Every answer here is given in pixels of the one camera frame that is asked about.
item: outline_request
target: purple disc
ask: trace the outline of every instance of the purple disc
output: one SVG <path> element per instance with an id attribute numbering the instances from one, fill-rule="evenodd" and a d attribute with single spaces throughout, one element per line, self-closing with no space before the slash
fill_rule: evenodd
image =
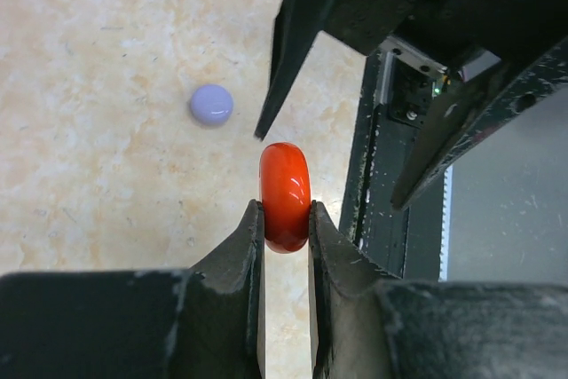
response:
<path id="1" fill-rule="evenodd" d="M 206 84 L 195 91 L 189 107 L 197 121 L 216 126 L 229 120 L 233 112 L 233 97 L 218 84 Z"/>

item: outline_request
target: gray floor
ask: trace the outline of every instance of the gray floor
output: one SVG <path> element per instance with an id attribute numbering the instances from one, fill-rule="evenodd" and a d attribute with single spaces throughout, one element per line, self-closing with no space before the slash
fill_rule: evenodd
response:
<path id="1" fill-rule="evenodd" d="M 449 280 L 568 283 L 568 90 L 454 166 Z"/>

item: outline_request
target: beige tabletop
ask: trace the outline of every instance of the beige tabletop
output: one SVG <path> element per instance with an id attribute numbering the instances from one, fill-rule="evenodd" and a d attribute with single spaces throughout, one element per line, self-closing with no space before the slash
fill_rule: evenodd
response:
<path id="1" fill-rule="evenodd" d="M 299 145 L 337 221 L 364 58 L 320 35 L 266 141 L 253 138 L 280 0 L 0 0 L 0 272 L 191 266 Z M 187 113 L 204 83 L 235 108 Z M 307 251 L 266 251 L 268 378 L 310 377 Z"/>

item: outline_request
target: red object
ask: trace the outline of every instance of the red object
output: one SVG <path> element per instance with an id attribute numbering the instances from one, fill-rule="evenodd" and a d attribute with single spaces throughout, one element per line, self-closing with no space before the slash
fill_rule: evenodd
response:
<path id="1" fill-rule="evenodd" d="M 296 252 L 308 241 L 312 196 L 304 154 L 279 142 L 260 157 L 260 194 L 266 245 L 278 253 Z"/>

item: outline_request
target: purple object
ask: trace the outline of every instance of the purple object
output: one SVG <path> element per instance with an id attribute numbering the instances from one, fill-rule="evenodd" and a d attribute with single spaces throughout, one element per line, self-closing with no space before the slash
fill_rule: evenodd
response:
<path id="1" fill-rule="evenodd" d="M 189 107 L 199 122 L 216 126 L 229 120 L 233 112 L 233 97 L 218 84 L 206 84 L 195 91 Z"/>

